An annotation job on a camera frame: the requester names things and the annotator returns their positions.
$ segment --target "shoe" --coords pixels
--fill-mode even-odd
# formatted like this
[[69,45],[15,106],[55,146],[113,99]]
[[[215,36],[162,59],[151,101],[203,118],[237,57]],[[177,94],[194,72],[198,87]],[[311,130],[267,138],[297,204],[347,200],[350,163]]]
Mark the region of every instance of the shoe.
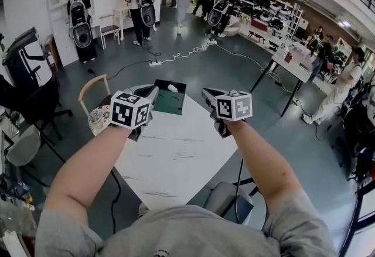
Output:
[[311,124],[312,124],[312,120],[311,120],[311,118],[310,118],[309,116],[303,114],[303,115],[302,115],[302,119],[304,120],[304,122],[305,122],[306,124],[308,124],[308,125],[311,125]]

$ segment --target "hair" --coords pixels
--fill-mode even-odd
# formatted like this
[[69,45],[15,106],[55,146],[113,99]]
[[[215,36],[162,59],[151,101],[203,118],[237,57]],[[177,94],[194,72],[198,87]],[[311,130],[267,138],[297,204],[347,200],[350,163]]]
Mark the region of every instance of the hair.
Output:
[[359,48],[359,47],[355,48],[354,53],[356,53],[358,55],[358,57],[359,57],[358,61],[360,63],[364,62],[364,51],[361,48]]

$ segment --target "pants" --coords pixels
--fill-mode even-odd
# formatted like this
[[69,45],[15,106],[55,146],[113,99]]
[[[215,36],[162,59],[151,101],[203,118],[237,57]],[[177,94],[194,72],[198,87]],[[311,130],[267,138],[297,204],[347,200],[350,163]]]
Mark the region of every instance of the pants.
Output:
[[222,34],[225,30],[225,28],[228,26],[228,21],[229,21],[229,15],[223,15],[220,19],[220,28],[219,25],[213,26],[212,30],[215,31],[215,35]]
[[195,6],[195,8],[194,8],[194,10],[193,10],[193,15],[196,14],[196,12],[198,11],[199,6],[200,6],[200,5],[203,5],[203,1],[204,1],[204,0],[198,0],[197,5]]
[[319,70],[321,69],[322,65],[324,63],[324,59],[317,57],[313,63],[312,63],[312,72],[311,76],[309,78],[309,81],[312,81],[316,75],[319,74]]
[[133,21],[134,31],[137,37],[137,41],[139,44],[142,44],[143,37],[150,37],[150,28],[147,27],[142,21],[141,8],[130,9],[130,15]]
[[213,2],[204,2],[202,4],[202,17],[205,17],[207,14],[209,15],[211,10],[213,9]]

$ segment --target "desk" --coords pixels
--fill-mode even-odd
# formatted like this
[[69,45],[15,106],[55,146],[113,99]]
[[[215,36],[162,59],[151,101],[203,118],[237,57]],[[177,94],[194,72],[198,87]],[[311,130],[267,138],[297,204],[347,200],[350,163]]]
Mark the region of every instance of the desk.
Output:
[[149,209],[186,204],[229,160],[236,143],[232,136],[222,139],[209,112],[187,95],[182,115],[152,116],[137,142],[127,140],[115,167]]
[[[277,63],[279,66],[282,66],[289,73],[291,73],[293,76],[295,76],[298,79],[298,82],[297,82],[297,84],[296,84],[296,86],[295,86],[295,88],[292,92],[292,95],[288,100],[287,106],[285,106],[281,116],[283,116],[286,113],[286,111],[288,110],[288,107],[289,107],[291,101],[293,100],[293,97],[294,97],[295,93],[298,91],[299,87],[301,86],[302,82],[306,83],[309,80],[311,72],[312,72],[312,64],[309,62],[308,59],[302,57],[302,55],[293,53],[293,59],[291,60],[290,63],[287,63],[284,60],[285,49],[290,44],[291,44],[291,42],[288,41],[285,44],[285,47],[282,47],[282,48],[277,50],[277,52],[272,56],[272,59],[271,59],[270,63],[265,68],[264,72],[262,73],[262,75],[260,75],[259,79],[257,80],[257,82],[255,82],[254,86],[252,87],[252,89],[250,91],[250,92],[253,92],[255,90],[255,88],[258,86],[258,84],[262,80],[262,78],[268,73],[268,71],[270,70],[273,63]],[[303,64],[308,70],[305,70],[303,67],[300,66],[300,64]]]

